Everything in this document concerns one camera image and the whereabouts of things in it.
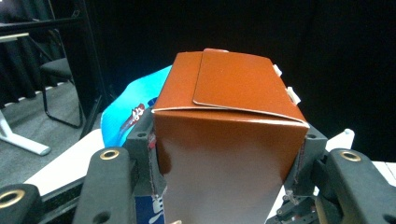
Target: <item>box lid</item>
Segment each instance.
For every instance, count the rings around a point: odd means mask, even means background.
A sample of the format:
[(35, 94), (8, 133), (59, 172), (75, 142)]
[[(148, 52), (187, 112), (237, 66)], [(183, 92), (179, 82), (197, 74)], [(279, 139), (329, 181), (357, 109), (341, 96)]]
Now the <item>box lid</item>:
[(271, 61), (243, 53), (179, 53), (152, 111), (185, 109), (245, 111), (307, 126)]

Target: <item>chair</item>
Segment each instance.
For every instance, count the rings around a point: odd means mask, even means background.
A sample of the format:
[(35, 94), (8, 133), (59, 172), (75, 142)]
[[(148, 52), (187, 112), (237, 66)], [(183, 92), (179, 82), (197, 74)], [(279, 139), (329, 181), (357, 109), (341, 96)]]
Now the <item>chair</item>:
[(40, 74), (41, 74), (41, 87), (42, 87), (42, 91), (43, 91), (44, 111), (46, 112), (47, 116), (50, 119), (61, 122), (62, 124), (68, 125), (72, 128), (75, 128), (75, 129), (80, 128), (83, 123), (83, 114), (82, 114), (82, 108), (81, 108), (81, 105), (79, 104), (79, 102), (78, 102), (78, 112), (79, 112), (79, 123), (78, 124), (73, 124), (73, 123), (67, 122), (65, 120), (58, 119), (58, 118), (52, 116), (48, 109), (47, 93), (46, 93), (46, 78), (47, 77), (57, 77), (60, 79), (64, 79), (64, 80), (70, 81), (74, 85), (72, 72), (70, 70), (70, 66), (69, 66), (67, 59), (62, 58), (62, 59), (54, 60), (49, 63), (44, 63), (43, 65), (40, 66)]

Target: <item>orange-brown box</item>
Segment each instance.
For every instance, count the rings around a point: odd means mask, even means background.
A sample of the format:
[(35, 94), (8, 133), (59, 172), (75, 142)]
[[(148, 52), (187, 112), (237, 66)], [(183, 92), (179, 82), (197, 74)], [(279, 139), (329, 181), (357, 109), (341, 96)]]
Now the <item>orange-brown box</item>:
[(153, 108), (167, 222), (263, 223), (308, 124), (267, 58), (179, 53)]

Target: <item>chair seat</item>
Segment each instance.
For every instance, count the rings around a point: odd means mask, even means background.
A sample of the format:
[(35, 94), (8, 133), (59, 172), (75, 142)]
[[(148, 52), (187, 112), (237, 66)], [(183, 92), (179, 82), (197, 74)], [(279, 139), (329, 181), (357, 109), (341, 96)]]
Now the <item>chair seat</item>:
[(44, 63), (40, 66), (40, 72), (44, 76), (51, 75), (66, 79), (70, 79), (72, 76), (72, 71), (66, 58)]

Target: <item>white table leg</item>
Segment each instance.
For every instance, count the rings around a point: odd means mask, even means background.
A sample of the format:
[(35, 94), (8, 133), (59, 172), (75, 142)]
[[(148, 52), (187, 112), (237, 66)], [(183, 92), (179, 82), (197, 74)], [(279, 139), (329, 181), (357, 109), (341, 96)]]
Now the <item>white table leg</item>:
[(19, 136), (11, 131), (9, 125), (4, 118), (3, 113), (0, 110), (0, 139), (9, 142), (17, 147), (22, 147), (23, 149), (34, 152), (37, 155), (44, 156), (50, 152), (50, 147), (41, 145), (35, 141), (28, 138)]

